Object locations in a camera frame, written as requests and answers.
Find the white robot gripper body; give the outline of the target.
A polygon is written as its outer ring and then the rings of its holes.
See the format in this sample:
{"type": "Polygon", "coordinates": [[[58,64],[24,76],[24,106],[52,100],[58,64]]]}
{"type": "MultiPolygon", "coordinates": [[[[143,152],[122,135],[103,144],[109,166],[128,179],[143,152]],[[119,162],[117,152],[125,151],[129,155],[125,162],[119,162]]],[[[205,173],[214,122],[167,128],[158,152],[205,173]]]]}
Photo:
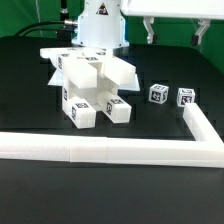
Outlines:
{"type": "Polygon", "coordinates": [[[127,16],[224,20],[224,0],[121,0],[127,16]]]}

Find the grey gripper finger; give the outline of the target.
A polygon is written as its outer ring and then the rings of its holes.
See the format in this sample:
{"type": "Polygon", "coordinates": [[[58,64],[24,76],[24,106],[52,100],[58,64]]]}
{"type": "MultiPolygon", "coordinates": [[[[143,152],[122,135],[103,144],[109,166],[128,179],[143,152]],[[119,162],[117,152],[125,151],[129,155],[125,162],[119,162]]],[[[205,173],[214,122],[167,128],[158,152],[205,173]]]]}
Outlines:
{"type": "Polygon", "coordinates": [[[199,19],[198,20],[199,27],[197,28],[196,32],[191,36],[191,45],[192,46],[199,46],[202,42],[203,35],[210,27],[210,20],[209,19],[199,19]]]}
{"type": "Polygon", "coordinates": [[[156,44],[157,43],[157,34],[154,32],[152,24],[154,23],[153,17],[145,17],[143,19],[144,27],[147,31],[147,43],[148,44],[156,44]]]}

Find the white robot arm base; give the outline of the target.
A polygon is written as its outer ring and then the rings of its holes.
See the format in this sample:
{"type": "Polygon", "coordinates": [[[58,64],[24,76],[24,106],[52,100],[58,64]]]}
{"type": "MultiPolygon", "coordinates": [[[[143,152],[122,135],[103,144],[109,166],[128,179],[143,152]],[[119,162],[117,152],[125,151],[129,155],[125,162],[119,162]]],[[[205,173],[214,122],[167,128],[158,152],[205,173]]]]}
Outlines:
{"type": "Polygon", "coordinates": [[[77,35],[72,43],[101,49],[128,47],[120,3],[121,0],[84,0],[84,10],[78,16],[77,35]]]}

